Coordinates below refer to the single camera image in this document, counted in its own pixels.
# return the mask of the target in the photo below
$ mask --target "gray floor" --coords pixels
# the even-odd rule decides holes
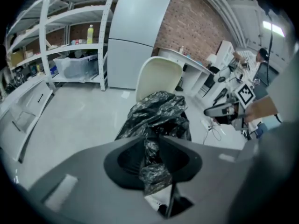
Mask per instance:
[[[115,139],[135,104],[135,92],[123,98],[123,90],[100,90],[97,84],[67,83],[60,87],[46,106],[26,147],[23,163],[5,154],[2,159],[10,176],[29,189],[38,178],[74,153]],[[186,115],[193,142],[203,143],[207,130],[201,121],[210,119],[196,99],[186,97]],[[205,145],[242,149],[245,139],[232,126],[216,126]]]

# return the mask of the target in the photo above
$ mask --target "white bottle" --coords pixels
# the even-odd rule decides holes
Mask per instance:
[[[184,51],[184,46],[182,46],[182,47],[179,49],[179,53],[183,54],[183,51]]]
[[[93,43],[93,25],[89,25],[89,29],[87,30],[87,44]]]

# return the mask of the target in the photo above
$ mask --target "drawer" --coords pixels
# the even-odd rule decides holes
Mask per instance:
[[[18,161],[26,133],[18,126],[10,111],[0,120],[0,146],[5,153]]]
[[[19,105],[24,111],[40,117],[51,93],[52,90],[50,90],[47,84],[42,81],[28,92],[28,94],[24,95],[24,98]]]

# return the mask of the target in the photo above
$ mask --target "brick wall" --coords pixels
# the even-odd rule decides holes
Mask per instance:
[[[235,42],[219,14],[206,0],[171,0],[155,47],[179,50],[207,65],[205,59],[216,53],[222,40]]]

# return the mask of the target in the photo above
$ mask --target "window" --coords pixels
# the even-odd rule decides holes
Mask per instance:
[[[271,23],[267,22],[267,21],[263,21],[263,27],[268,29],[268,30],[271,30]],[[272,24],[272,29],[273,29],[273,32],[285,37],[282,29],[274,24]]]

